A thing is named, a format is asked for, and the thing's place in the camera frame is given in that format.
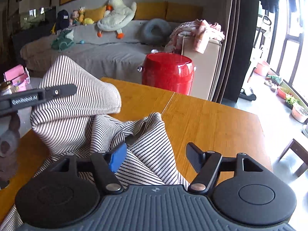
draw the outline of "white stuffed duck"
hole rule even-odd
[[[97,22],[100,29],[97,36],[102,37],[102,31],[116,31],[117,38],[122,39],[124,34],[121,29],[134,18],[136,9],[135,2],[129,8],[122,0],[109,0],[104,18]]]

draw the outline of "pink clothing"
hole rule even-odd
[[[209,24],[206,20],[195,20],[180,24],[170,35],[170,41],[165,46],[165,52],[181,54],[184,36],[195,36],[194,50],[204,53],[209,39],[224,40],[224,33],[218,23]]]

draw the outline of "striped cloth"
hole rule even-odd
[[[110,151],[133,135],[136,140],[128,145],[126,159],[116,173],[123,186],[183,184],[187,189],[188,182],[176,168],[159,113],[134,122],[112,118],[108,114],[119,113],[121,109],[118,90],[66,56],[58,57],[39,88],[71,83],[77,86],[75,95],[53,99],[32,110],[32,128],[50,150],[50,156],[37,174],[67,153],[88,157],[99,150]],[[94,182],[90,173],[79,173],[79,176]],[[13,231],[20,225],[22,221],[13,206],[0,231]]]

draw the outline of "gold jar lid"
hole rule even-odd
[[[12,86],[12,82],[11,82],[11,81],[2,82],[2,83],[0,84],[0,90],[1,90],[1,91],[7,90],[7,89],[9,89],[11,86]]]

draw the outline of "yellow pillow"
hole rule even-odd
[[[141,2],[137,3],[134,20],[165,19],[167,2]]]
[[[105,11],[106,6],[99,7],[96,9],[86,9],[84,13],[84,18],[91,18],[94,22],[98,22],[100,19],[104,18]]]
[[[166,21],[188,22],[202,18],[203,7],[189,4],[168,3]]]

